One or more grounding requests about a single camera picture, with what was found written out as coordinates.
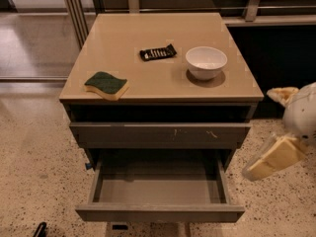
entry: table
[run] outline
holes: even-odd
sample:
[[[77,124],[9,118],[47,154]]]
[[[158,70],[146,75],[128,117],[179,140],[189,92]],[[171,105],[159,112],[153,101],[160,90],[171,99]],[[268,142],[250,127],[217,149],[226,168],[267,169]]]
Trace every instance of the table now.
[[[164,47],[173,58],[143,62]],[[212,46],[222,73],[198,81],[185,54]],[[117,102],[84,91],[97,71],[127,79]],[[224,171],[263,94],[217,13],[98,15],[61,92],[70,129],[95,168],[86,221],[236,222]]]

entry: speckled floor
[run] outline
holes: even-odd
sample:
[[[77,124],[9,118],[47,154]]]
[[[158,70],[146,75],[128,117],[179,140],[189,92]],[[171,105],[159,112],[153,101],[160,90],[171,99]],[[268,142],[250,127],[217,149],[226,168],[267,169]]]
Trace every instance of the speckled floor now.
[[[68,128],[60,91],[52,84],[0,84],[0,236],[33,236],[45,221],[47,237],[185,237],[184,224],[128,223],[122,231],[81,220],[74,208],[87,201],[94,172],[85,169],[87,158]],[[316,236],[315,148],[296,165],[251,183],[242,168],[270,132],[284,133],[280,119],[251,124],[226,171],[232,202],[246,212],[235,224],[191,223],[191,236]]]

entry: bowl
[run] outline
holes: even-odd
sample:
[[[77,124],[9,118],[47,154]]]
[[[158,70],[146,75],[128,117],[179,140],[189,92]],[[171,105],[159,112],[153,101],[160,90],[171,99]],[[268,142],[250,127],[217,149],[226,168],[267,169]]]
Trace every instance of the bowl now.
[[[198,46],[186,54],[189,71],[198,80],[216,77],[227,63],[227,56],[221,50],[209,46]]]

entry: open drawer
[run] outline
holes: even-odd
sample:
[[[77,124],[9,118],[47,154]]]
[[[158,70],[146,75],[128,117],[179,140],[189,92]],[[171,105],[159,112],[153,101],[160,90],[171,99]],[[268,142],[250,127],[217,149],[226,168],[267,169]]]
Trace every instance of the open drawer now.
[[[212,150],[107,150],[100,155],[85,221],[236,222],[224,170]]]
[[[72,122],[83,148],[238,148],[248,123]]]

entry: floor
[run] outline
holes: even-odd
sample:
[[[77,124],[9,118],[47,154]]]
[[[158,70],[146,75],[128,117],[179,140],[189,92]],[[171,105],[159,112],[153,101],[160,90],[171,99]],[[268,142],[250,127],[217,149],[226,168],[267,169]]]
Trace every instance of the floor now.
[[[66,76],[79,52],[66,16],[0,14],[1,76]],[[58,101],[62,84],[0,84],[0,236],[185,237],[184,224],[84,222],[76,204],[87,201],[94,176],[68,128]],[[255,119],[226,171],[232,203],[246,212],[237,223],[191,223],[192,237],[316,236],[316,150],[266,179],[241,171],[281,119]]]

